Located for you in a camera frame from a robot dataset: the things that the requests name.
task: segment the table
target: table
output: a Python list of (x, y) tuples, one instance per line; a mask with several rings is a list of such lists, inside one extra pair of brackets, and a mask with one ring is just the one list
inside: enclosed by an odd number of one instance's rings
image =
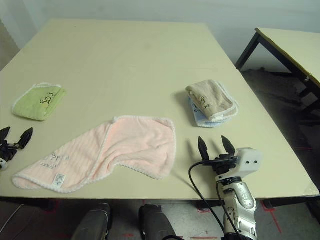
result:
[[(188, 169), (201, 160), (198, 136), (211, 158), (224, 153), (221, 135), (236, 148), (263, 152), (262, 167), (244, 179), (256, 198), (313, 196), (319, 191), (267, 111), (205, 24), (53, 19), (1, 71), (0, 127), (11, 126), (15, 142), (33, 136), (0, 173), (0, 195), (24, 198), (192, 199)], [(222, 82), (239, 103), (239, 114), (223, 125), (196, 127), (185, 87), (206, 79)], [(43, 122), (11, 113), (13, 102), (34, 83), (61, 84), (67, 91)], [(114, 116), (159, 116), (176, 127), (171, 174), (154, 180), (118, 166), (107, 178), (69, 194), (25, 190), (13, 174)], [(194, 181), (217, 199), (215, 174), (199, 166)]]
[(300, 93), (301, 97), (313, 93), (318, 98), (303, 112), (308, 113), (319, 108), (320, 33), (261, 27), (256, 28), (255, 31), (255, 35), (236, 62), (235, 67), (240, 70), (258, 44), (261, 44), (303, 82), (306, 89)]

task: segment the concrete floor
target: concrete floor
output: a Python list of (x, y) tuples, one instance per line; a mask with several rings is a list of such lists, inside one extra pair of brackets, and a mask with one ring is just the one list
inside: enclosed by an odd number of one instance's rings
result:
[[(320, 187), (319, 126), (301, 126), (297, 113), (309, 102), (297, 95), (302, 90), (295, 78), (274, 77), (268, 72), (244, 72), (244, 78), (254, 89), (275, 123), (281, 129), (314, 183)], [(59, 200), (53, 212), (23, 206), (6, 226), (0, 240), (68, 240), (88, 210), (99, 200)], [(138, 211), (147, 204), (162, 205), (178, 236), (185, 240), (220, 239), (222, 232), (212, 214), (197, 209), (194, 201), (167, 200), (106, 200), (113, 208), (110, 240), (140, 240)], [(320, 225), (305, 203), (266, 210), (258, 202), (255, 215), (259, 240), (320, 239)], [(18, 207), (0, 201), (0, 227)], [(222, 219), (223, 209), (215, 207)]]
[[(211, 212), (197, 209), (193, 201), (111, 200), (106, 202), (110, 203), (113, 209), (113, 224), (108, 238), (110, 240), (142, 239), (138, 211), (145, 203), (162, 205), (162, 210), (176, 234), (185, 240), (219, 240), (222, 237), (222, 231)], [(68, 240), (82, 217), (97, 203), (96, 200), (60, 200), (54, 212), (23, 206), (0, 235), (0, 240)], [(2, 210), (4, 207), (7, 210), (10, 209), (8, 213), (12, 213), (16, 207), (8, 203), (1, 205), (3, 205)], [(221, 207), (213, 209), (222, 220), (223, 209)], [(259, 240), (320, 239), (319, 223), (304, 203), (277, 207), (270, 212), (265, 211), (258, 202), (255, 219)], [(25, 226), (23, 232), (15, 237)]]

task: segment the towel label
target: towel label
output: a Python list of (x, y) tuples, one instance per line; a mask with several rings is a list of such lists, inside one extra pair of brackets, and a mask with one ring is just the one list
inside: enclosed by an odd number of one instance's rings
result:
[(52, 185), (55, 186), (56, 188), (61, 188), (62, 184), (64, 184), (65, 179), (66, 179), (66, 175), (57, 173), (55, 175)]

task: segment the black cable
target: black cable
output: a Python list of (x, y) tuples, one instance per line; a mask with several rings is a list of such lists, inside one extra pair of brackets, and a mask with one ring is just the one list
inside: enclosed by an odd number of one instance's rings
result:
[(222, 199), (221, 199), (221, 196), (220, 196), (220, 193), (219, 193), (219, 182), (216, 182), (215, 188), (216, 188), (216, 193), (218, 194), (218, 198), (219, 198), (220, 204), (223, 207), (223, 210), (224, 210), (224, 213), (225, 213), (226, 217), (229, 219), (229, 222), (231, 223), (232, 228), (233, 228), (235, 234), (237, 235), (237, 237), (240, 240), (242, 240), (241, 237), (240, 237), (240, 234), (239, 234), (239, 232), (238, 232), (238, 230), (237, 230), (237, 228), (236, 228), (236, 226), (234, 224), (234, 221), (231, 220), (231, 217), (230, 217), (229, 213), (227, 212), (227, 209), (226, 209), (224, 203), (222, 202)]
[(204, 196), (201, 194), (201, 192), (199, 191), (199, 189), (197, 188), (195, 182), (193, 181), (192, 177), (191, 177), (191, 170), (201, 164), (212, 164), (212, 161), (200, 161), (197, 162), (195, 164), (193, 164), (190, 168), (189, 168), (189, 178), (190, 181), (195, 189), (195, 191), (198, 193), (198, 195), (200, 196), (200, 198), (204, 201), (204, 203), (206, 204), (206, 206), (209, 208), (209, 210), (211, 211), (211, 213), (213, 214), (213, 216), (215, 217), (216, 221), (218, 222), (218, 224), (220, 225), (220, 228), (222, 229), (222, 231), (224, 232), (224, 226), (221, 223), (221, 221), (219, 220), (218, 216), (216, 215), (216, 213), (213, 211), (213, 209), (211, 208), (211, 206), (209, 205), (209, 203), (207, 202), (207, 200), (204, 198)]
[(179, 237), (179, 236), (174, 236), (174, 235), (165, 236), (164, 238), (162, 238), (162, 240), (168, 240), (168, 239), (184, 240), (183, 238), (181, 238), (181, 237)]

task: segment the beige towel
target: beige towel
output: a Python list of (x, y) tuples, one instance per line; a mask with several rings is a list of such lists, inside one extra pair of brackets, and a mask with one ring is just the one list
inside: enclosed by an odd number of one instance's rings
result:
[(224, 121), (238, 114), (237, 102), (221, 83), (205, 80), (186, 88), (189, 97), (210, 121)]

